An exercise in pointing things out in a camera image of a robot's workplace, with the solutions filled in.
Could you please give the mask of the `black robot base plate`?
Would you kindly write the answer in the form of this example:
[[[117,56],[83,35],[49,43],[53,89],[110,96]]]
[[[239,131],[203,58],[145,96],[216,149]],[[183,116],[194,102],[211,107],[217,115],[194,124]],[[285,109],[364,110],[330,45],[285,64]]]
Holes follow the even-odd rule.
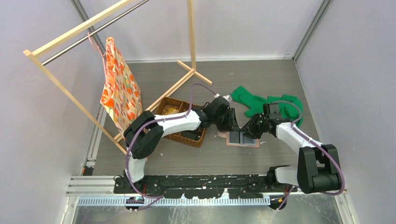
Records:
[[[265,193],[286,195],[290,184],[277,183],[272,177],[247,175],[146,175],[131,184],[126,175],[115,176],[115,194],[141,192],[148,196],[167,199],[220,198],[224,193],[231,199],[256,199]]]

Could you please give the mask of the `tan leather card holder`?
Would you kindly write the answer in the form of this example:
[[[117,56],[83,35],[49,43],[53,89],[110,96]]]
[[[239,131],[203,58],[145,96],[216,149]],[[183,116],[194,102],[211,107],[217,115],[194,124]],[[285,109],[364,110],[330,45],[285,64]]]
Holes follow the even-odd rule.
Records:
[[[226,139],[227,146],[235,147],[259,147],[258,139],[251,139],[243,135],[242,132],[218,132],[217,137]]]

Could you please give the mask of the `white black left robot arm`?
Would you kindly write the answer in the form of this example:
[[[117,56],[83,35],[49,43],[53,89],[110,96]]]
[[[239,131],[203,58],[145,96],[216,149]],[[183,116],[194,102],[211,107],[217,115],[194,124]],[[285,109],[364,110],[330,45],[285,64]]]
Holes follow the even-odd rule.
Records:
[[[204,106],[190,105],[187,111],[171,115],[144,111],[123,133],[127,146],[125,187],[132,193],[142,190],[146,158],[154,152],[162,137],[211,125],[220,132],[239,131],[235,110],[227,98],[217,96]]]

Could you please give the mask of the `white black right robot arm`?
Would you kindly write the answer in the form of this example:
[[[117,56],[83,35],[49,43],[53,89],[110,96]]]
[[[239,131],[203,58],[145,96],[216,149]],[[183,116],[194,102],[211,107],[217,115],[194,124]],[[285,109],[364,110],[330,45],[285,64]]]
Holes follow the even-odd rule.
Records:
[[[297,167],[271,167],[266,179],[271,191],[279,191],[285,184],[300,188],[305,194],[339,195],[345,189],[345,179],[339,164],[337,148],[323,144],[302,132],[296,122],[282,117],[279,102],[263,105],[263,113],[256,113],[241,129],[245,136],[259,139],[269,133],[285,142],[297,155]]]

